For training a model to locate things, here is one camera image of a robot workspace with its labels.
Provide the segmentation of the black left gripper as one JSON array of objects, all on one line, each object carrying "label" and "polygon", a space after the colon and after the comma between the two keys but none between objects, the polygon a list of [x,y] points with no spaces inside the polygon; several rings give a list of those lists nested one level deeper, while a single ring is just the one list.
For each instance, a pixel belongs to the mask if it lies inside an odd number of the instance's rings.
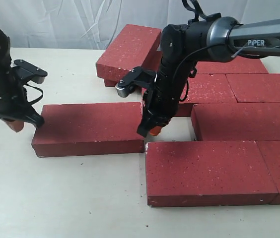
[{"label": "black left gripper", "polygon": [[8,62],[0,65],[0,119],[14,132],[24,129],[24,122],[40,128],[44,118],[33,108],[34,100],[28,101],[27,90],[13,72]]}]

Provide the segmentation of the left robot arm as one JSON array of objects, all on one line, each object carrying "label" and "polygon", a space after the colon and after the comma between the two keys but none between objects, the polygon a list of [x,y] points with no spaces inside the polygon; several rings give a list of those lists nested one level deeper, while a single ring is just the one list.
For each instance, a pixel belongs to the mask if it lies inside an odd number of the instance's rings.
[{"label": "left robot arm", "polygon": [[48,75],[43,69],[10,55],[10,38],[0,30],[0,120],[19,132],[25,123],[36,128],[44,124],[44,118],[33,108],[42,97],[29,101],[26,87],[30,81],[44,82]]}]

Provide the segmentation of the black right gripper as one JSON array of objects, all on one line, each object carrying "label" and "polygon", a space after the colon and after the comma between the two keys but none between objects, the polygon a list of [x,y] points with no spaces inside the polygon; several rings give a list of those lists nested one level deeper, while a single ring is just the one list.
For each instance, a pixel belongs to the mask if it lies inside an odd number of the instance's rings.
[{"label": "black right gripper", "polygon": [[156,78],[143,96],[142,119],[137,134],[147,137],[159,135],[161,130],[178,111],[189,91],[189,78],[197,73],[197,61],[185,60],[175,63],[160,61]]}]

